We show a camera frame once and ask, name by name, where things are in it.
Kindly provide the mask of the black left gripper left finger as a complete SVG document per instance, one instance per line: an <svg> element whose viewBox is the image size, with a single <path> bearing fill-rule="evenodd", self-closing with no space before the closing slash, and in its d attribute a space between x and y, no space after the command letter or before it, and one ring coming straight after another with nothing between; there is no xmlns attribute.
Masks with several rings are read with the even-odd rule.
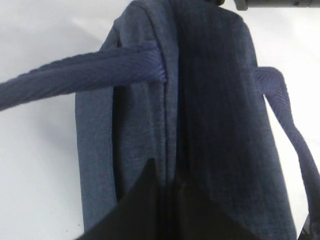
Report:
<svg viewBox="0 0 320 240"><path fill-rule="evenodd" d="M134 186L79 240L159 240L159 188L155 159L146 162Z"/></svg>

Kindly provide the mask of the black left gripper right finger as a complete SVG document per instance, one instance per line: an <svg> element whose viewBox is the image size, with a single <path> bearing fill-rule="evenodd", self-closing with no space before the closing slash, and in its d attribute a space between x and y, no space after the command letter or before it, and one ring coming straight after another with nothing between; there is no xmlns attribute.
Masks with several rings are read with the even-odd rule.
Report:
<svg viewBox="0 0 320 240"><path fill-rule="evenodd" d="M176 175L174 202L179 240L259 239L211 201L189 175Z"/></svg>

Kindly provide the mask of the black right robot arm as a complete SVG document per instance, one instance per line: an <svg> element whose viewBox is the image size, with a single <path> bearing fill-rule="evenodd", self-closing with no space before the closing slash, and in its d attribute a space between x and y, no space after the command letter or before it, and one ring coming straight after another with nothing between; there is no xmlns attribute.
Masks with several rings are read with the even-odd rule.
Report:
<svg viewBox="0 0 320 240"><path fill-rule="evenodd" d="M234 0L238 11L249 8L319 8L320 0Z"/></svg>

